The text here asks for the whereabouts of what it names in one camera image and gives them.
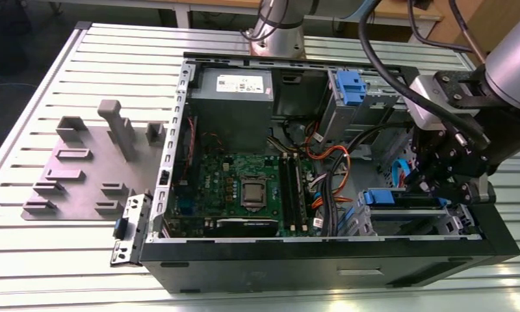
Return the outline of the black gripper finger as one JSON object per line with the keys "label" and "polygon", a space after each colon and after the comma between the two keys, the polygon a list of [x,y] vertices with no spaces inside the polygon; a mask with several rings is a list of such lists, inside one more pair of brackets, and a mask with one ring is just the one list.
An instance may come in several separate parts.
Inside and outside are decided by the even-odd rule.
{"label": "black gripper finger", "polygon": [[497,193],[489,175],[479,178],[457,175],[446,180],[427,182],[434,197],[445,198],[453,203],[479,205],[497,203]]}
{"label": "black gripper finger", "polygon": [[461,142],[461,134],[417,129],[411,150],[415,154],[411,185],[445,187],[479,178],[489,169],[487,157],[470,141]]}

